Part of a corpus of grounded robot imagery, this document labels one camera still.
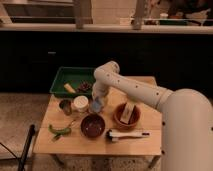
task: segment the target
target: handle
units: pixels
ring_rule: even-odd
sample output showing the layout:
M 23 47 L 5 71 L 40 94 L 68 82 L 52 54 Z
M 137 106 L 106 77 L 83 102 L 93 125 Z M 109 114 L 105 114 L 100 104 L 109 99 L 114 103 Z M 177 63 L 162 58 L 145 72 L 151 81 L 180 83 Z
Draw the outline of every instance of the handle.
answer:
M 112 132 L 111 131 L 109 134 L 113 138 L 120 138 L 120 137 L 142 138 L 142 137 L 149 136 L 149 133 L 143 133 L 143 132 Z

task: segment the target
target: wooden table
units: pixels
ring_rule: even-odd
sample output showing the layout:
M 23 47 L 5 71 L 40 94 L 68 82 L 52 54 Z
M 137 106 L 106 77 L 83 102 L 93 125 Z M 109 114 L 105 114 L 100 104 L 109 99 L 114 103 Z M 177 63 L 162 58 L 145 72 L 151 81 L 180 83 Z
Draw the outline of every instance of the wooden table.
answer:
M 154 77 L 130 77 L 150 84 L 156 84 Z M 80 130 L 82 119 L 87 114 L 74 112 L 70 116 L 63 114 L 58 107 L 61 99 L 51 96 L 38 137 L 33 149 L 34 153 L 46 154 L 72 154 L 72 155 L 160 155 L 161 154 L 161 113 L 139 102 L 141 118 L 135 129 L 143 129 L 150 133 L 149 138 L 123 139 L 116 143 L 107 141 L 105 133 L 110 128 L 116 128 L 112 115 L 115 107 L 127 100 L 126 94 L 110 88 L 108 104 L 100 114 L 106 124 L 105 132 L 99 138 L 91 140 L 86 138 Z M 76 116 L 79 119 L 72 126 L 72 133 L 53 142 L 53 134 L 49 132 L 48 125 L 54 128 L 66 127 Z

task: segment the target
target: tan bowl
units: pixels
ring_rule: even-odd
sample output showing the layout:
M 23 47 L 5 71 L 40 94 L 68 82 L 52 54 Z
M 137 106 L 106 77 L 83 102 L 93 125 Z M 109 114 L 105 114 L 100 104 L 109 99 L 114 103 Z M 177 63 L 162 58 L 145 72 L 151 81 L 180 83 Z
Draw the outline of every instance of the tan bowl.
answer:
M 118 105 L 114 111 L 113 117 L 120 129 L 133 129 L 137 125 L 138 121 L 140 120 L 141 112 L 140 112 L 140 109 L 137 106 L 135 106 L 133 109 L 129 124 L 123 123 L 120 121 L 120 118 L 124 111 L 125 105 L 126 103 L 122 103 Z

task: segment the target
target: cabinet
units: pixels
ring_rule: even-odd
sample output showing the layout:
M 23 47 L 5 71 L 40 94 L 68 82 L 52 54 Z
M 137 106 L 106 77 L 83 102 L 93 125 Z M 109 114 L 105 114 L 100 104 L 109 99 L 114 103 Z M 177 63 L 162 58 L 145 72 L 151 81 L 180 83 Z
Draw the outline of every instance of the cabinet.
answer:
M 1 31 L 0 91 L 48 92 L 60 66 L 119 63 L 122 75 L 213 96 L 212 35 Z

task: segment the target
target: wooden bowl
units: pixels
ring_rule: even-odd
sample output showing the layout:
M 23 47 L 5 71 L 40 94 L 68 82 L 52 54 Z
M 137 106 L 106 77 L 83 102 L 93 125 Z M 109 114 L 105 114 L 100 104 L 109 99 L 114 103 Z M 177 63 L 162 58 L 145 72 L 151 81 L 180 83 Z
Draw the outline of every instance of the wooden bowl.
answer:
M 105 122 L 98 114 L 89 114 L 81 122 L 81 131 L 88 138 L 99 137 L 105 129 Z
M 137 106 L 135 106 L 133 109 L 129 124 L 123 123 L 120 121 L 120 118 L 124 111 L 125 105 L 126 103 L 122 103 L 118 105 L 114 111 L 113 117 L 120 129 L 133 129 L 137 125 L 138 121 L 140 120 L 141 112 L 140 112 L 140 109 Z

